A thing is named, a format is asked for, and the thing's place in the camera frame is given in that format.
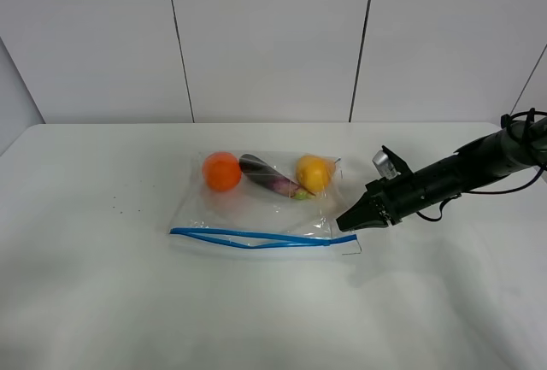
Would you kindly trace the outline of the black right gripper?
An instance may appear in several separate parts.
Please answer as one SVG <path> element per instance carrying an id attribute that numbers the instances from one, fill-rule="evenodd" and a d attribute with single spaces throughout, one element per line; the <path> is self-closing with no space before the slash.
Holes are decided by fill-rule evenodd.
<path id="1" fill-rule="evenodd" d="M 337 219 L 340 231 L 360 231 L 396 225 L 427 207 L 427 180 L 414 174 L 401 179 L 376 179 L 366 193 Z"/>

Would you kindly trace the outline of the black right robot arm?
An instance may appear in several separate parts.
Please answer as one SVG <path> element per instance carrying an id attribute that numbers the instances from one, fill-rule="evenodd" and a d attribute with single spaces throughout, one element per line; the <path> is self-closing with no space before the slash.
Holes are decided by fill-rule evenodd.
<path id="1" fill-rule="evenodd" d="M 533 185 L 546 171 L 546 113 L 529 109 L 503 115 L 501 127 L 416 172 L 382 146 L 373 159 L 380 178 L 366 184 L 366 191 L 356 204 L 336 219 L 338 229 L 350 232 L 388 227 L 412 214 L 438 222 L 440 217 L 427 217 L 421 211 L 435 204 L 443 209 L 463 194 L 482 195 L 482 187 L 537 167 L 531 181 L 497 194 L 515 193 Z"/>

